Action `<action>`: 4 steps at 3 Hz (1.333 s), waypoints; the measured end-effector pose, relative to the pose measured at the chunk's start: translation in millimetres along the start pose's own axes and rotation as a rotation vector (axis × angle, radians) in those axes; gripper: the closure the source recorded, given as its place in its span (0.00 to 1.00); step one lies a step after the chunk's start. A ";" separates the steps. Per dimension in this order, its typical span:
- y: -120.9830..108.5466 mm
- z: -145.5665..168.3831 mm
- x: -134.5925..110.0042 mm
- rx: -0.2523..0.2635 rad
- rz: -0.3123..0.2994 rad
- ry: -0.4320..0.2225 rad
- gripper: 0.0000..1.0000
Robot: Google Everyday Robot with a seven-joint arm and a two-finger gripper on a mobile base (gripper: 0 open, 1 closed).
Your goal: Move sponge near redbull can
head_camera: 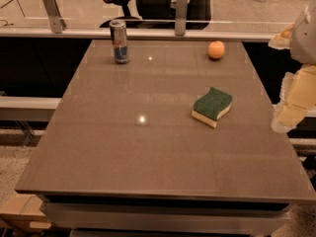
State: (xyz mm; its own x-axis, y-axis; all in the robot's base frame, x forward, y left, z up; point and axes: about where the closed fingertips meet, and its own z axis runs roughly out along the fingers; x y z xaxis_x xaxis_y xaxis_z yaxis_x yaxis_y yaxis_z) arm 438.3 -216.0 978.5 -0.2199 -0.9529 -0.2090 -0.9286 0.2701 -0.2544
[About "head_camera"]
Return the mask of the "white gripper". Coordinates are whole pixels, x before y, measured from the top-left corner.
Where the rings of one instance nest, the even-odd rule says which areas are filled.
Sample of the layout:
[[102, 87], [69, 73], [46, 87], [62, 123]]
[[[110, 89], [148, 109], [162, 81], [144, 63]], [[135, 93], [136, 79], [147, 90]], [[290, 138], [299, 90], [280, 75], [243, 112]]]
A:
[[296, 73], [286, 72], [271, 127], [287, 133], [296, 128], [316, 105], [316, 7], [306, 6], [295, 23], [270, 39], [268, 46], [290, 49], [291, 57], [305, 63]]

